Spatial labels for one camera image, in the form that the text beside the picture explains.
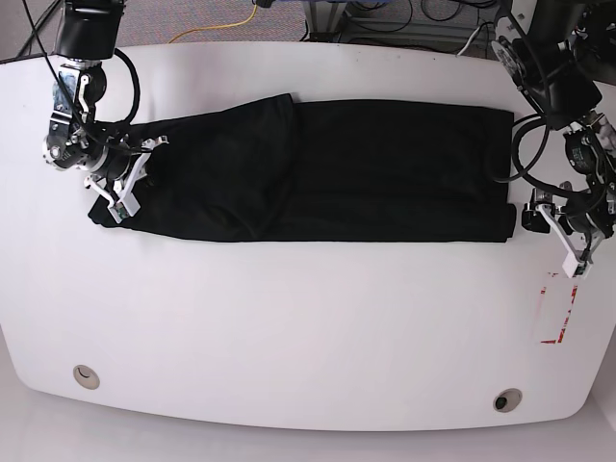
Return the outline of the black t-shirt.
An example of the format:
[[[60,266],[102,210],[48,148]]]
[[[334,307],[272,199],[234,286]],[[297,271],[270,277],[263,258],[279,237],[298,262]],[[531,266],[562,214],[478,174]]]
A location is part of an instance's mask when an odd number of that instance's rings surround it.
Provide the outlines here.
[[[514,116],[394,100],[296,102],[139,124],[167,143],[125,229],[182,240],[503,243]]]

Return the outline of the red tape rectangle marking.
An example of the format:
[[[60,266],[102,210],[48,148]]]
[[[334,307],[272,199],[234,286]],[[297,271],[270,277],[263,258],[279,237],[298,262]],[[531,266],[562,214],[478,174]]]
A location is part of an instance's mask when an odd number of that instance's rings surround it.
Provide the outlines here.
[[[541,287],[534,340],[541,345],[563,342],[578,292],[576,279],[561,272],[549,272]]]

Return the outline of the right table grommet hole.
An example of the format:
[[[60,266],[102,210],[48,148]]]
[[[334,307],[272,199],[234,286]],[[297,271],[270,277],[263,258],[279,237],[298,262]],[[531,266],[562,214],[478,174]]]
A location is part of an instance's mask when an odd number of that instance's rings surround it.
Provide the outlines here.
[[[515,410],[523,399],[523,393],[516,388],[500,392],[493,401],[493,408],[499,413],[509,413]]]

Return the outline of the table grommet hole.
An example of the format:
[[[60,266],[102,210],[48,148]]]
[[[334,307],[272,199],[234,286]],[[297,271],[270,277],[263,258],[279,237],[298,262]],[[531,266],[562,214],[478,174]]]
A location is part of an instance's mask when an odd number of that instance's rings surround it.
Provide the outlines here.
[[[93,391],[100,386],[100,378],[98,374],[88,366],[75,366],[73,368],[73,377],[81,387],[87,390]]]
[[[493,401],[493,408],[499,413],[509,413],[515,410],[523,399],[523,393],[516,388],[500,392]]]

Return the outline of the left table grommet hole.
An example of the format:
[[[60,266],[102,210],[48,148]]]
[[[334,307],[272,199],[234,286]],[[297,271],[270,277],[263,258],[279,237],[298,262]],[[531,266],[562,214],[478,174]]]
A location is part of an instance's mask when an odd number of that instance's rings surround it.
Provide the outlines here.
[[[75,366],[73,368],[73,377],[81,387],[87,390],[93,391],[100,386],[100,378],[98,374],[88,366]]]

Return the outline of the aluminium frame stand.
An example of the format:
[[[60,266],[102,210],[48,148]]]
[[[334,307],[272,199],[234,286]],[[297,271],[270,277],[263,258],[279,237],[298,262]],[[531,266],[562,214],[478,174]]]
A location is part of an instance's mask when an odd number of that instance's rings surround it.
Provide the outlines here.
[[[341,31],[347,1],[301,1],[307,24],[307,40],[333,42]]]

